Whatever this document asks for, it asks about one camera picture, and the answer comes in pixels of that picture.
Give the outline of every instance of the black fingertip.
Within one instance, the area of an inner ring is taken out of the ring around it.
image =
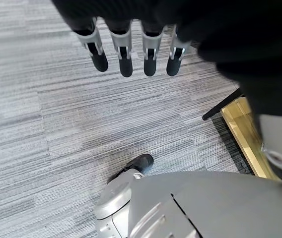
[[[105,72],[108,69],[108,61],[104,52],[101,55],[93,55],[92,62],[97,70]]]
[[[124,77],[130,77],[132,75],[132,60],[122,58],[119,60],[120,73]]]
[[[166,66],[166,72],[169,76],[175,76],[179,69],[180,69],[181,61],[177,56],[174,57],[174,59],[171,59],[169,57],[169,60],[167,62]]]
[[[153,76],[156,71],[156,60],[153,60],[153,57],[145,59],[143,69],[146,76]]]

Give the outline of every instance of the black fabric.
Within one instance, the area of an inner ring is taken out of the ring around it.
[[[282,0],[53,3],[73,30],[86,29],[92,16],[114,21],[137,18],[153,26],[177,24],[179,39],[197,42],[203,59],[215,62],[223,75],[238,81],[257,114],[282,115]],[[178,67],[171,63],[167,71],[175,75]]]

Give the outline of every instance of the gray carpet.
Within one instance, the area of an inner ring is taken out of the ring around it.
[[[134,72],[124,78],[98,25],[106,73],[49,1],[0,0],[0,238],[95,237],[92,207],[108,176],[141,153],[155,159],[149,175],[250,173],[220,116],[201,119],[232,82],[194,48],[167,76],[169,34],[146,77],[138,22]]]

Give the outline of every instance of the metal bracket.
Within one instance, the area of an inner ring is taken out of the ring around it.
[[[125,34],[115,34],[113,32],[110,32],[111,38],[113,41],[113,45],[115,47],[115,51],[118,53],[118,57],[120,60],[122,60],[122,55],[120,53],[120,47],[126,48],[127,51],[127,59],[129,60],[131,58],[131,49],[132,49],[132,40],[131,40],[131,27],[129,27],[129,30]]]
[[[80,35],[76,32],[74,32],[74,33],[77,35],[77,37],[78,37],[79,41],[81,42],[82,46],[84,46],[85,49],[87,49],[89,51],[90,56],[93,56],[93,53],[89,50],[89,47],[88,47],[89,43],[94,43],[95,46],[96,46],[98,54],[102,55],[102,53],[103,53],[102,42],[101,42],[101,38],[100,38],[98,28],[96,26],[96,19],[95,18],[94,18],[93,22],[94,22],[95,29],[94,29],[92,34],[90,34],[88,36],[82,36],[82,35]]]
[[[188,49],[188,47],[190,45],[191,45],[191,41],[182,42],[182,41],[179,40],[179,38],[177,37],[177,34],[176,34],[176,27],[174,27],[173,35],[172,35],[172,43],[171,43],[171,46],[170,46],[170,58],[171,58],[171,60],[174,59],[176,50],[182,49],[181,56],[179,57],[179,61],[181,61],[184,57],[186,50]]]
[[[153,60],[156,60],[157,53],[160,49],[161,39],[163,33],[158,36],[147,36],[145,33],[142,34],[142,42],[143,42],[143,52],[144,52],[144,59],[148,60],[148,50],[154,49],[154,56]]]

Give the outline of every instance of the black table leg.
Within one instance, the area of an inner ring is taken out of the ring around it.
[[[236,89],[228,97],[226,97],[224,100],[218,103],[215,107],[213,107],[207,113],[205,113],[203,115],[203,120],[207,120],[208,118],[214,116],[216,113],[219,113],[223,107],[226,107],[228,104],[230,104],[232,101],[236,100],[237,98],[241,97],[242,95],[243,93],[241,92],[241,89],[240,88]]]

